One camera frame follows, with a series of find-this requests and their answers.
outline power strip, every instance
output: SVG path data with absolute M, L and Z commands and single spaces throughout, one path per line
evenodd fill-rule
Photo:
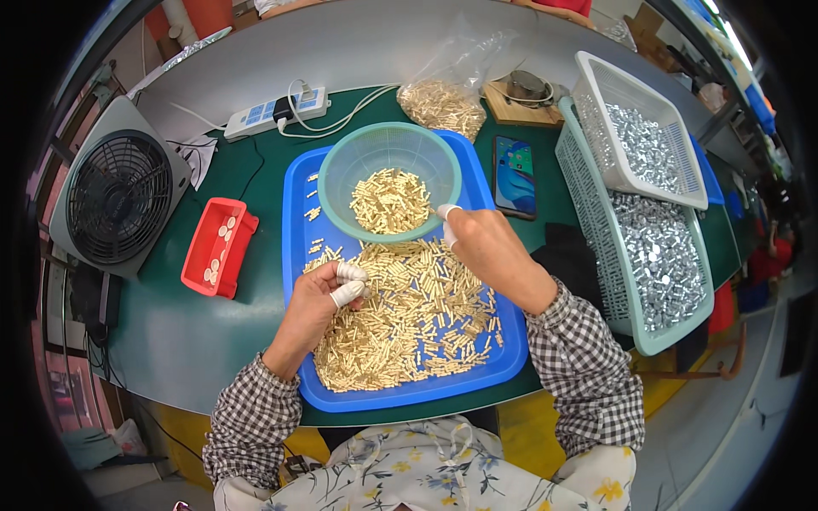
M 332 105 L 326 97 L 325 87 L 316 87 L 312 90 L 313 98 L 301 100 L 301 93 L 293 94 L 295 97 L 295 111 L 301 120 L 315 119 L 326 115 L 326 109 Z M 227 121 L 227 128 L 224 130 L 224 138 L 228 142 L 237 139 L 266 132 L 268 129 L 277 129 L 276 121 L 272 120 L 272 109 L 276 106 L 279 98 L 265 101 L 256 106 L 252 106 L 241 112 L 236 112 Z M 287 124 L 297 123 L 295 118 L 287 121 Z

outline black fan grille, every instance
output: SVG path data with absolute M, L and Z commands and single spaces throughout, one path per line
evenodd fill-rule
M 173 195 L 168 156 L 135 130 L 99 140 L 74 173 L 68 231 L 88 261 L 111 265 L 140 253 L 159 235 Z

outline hand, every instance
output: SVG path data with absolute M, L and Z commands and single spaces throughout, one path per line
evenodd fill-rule
M 530 314 L 542 314 L 551 305 L 556 282 L 531 259 L 502 213 L 444 204 L 438 216 L 443 240 L 480 280 Z
M 262 362 L 273 374 L 291 380 L 324 335 L 333 314 L 344 305 L 360 310 L 369 289 L 366 270 L 330 261 L 301 275 L 293 286 L 290 305 Z

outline light green plastic basket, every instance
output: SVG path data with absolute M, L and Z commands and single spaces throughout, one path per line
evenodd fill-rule
M 409 123 L 378 123 L 349 133 L 324 158 L 318 172 L 318 199 L 330 222 L 342 232 L 369 243 L 400 243 L 429 234 L 441 221 L 435 214 L 420 227 L 400 234 L 369 232 L 349 208 L 359 181 L 382 168 L 401 168 L 426 183 L 429 202 L 456 204 L 461 192 L 461 168 L 455 152 L 437 134 Z
M 631 335 L 639 353 L 655 355 L 692 332 L 713 310 L 712 275 L 699 220 L 693 208 L 684 208 L 687 228 L 699 253 L 704 300 L 687 320 L 670 328 L 648 332 L 642 320 L 642 304 L 622 232 L 591 148 L 582 133 L 573 99 L 562 98 L 559 107 L 565 124 L 555 153 L 577 210 L 582 233 L 599 260 L 597 278 L 605 306 L 603 317 L 611 331 Z

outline yellow floor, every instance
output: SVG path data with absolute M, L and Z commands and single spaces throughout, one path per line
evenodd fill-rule
M 711 353 L 711 350 L 707 350 L 691 370 L 701 367 Z M 672 367 L 670 352 L 650 357 L 641 356 L 636 352 L 631 354 L 633 364 L 636 364 L 639 370 L 670 370 Z M 685 380 L 643 378 L 643 383 L 645 416 L 649 419 L 660 406 L 678 392 L 685 384 Z M 554 397 L 546 391 L 540 391 L 502 403 L 497 407 L 506 459 L 544 478 L 551 477 L 565 461 L 565 454 L 554 435 L 554 426 L 559 414 L 554 411 L 553 404 Z M 156 418 L 170 434 L 191 449 L 201 452 L 205 443 L 205 433 L 210 430 L 209 417 L 158 403 L 152 405 Z M 167 438 L 165 441 L 171 459 L 182 476 L 212 489 L 201 462 L 175 442 Z M 330 452 L 315 428 L 297 428 L 293 436 L 287 439 L 287 446 L 295 454 L 308 455 L 322 463 L 330 457 Z

